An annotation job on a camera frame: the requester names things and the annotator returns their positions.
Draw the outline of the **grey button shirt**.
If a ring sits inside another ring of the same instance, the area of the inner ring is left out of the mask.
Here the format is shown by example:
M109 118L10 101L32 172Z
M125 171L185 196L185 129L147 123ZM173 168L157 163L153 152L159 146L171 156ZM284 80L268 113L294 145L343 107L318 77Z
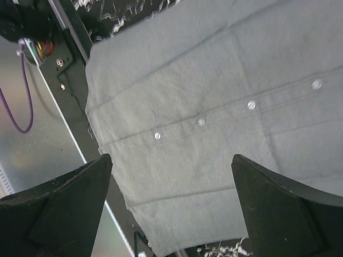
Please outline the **grey button shirt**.
M157 256L248 235L235 154L342 195L342 1L182 1L96 43L86 76Z

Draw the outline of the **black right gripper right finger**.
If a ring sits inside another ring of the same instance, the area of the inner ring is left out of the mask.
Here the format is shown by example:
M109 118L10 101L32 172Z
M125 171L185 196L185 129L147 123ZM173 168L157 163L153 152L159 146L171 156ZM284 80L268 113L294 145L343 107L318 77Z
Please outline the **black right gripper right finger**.
M255 256L342 256L342 197L240 154L232 172Z

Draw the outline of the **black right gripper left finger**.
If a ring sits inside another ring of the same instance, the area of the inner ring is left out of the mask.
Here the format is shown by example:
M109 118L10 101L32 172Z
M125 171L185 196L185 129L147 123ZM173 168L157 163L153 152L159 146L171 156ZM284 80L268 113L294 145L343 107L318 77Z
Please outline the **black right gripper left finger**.
M1 198L1 256L91 256L112 166L103 154Z

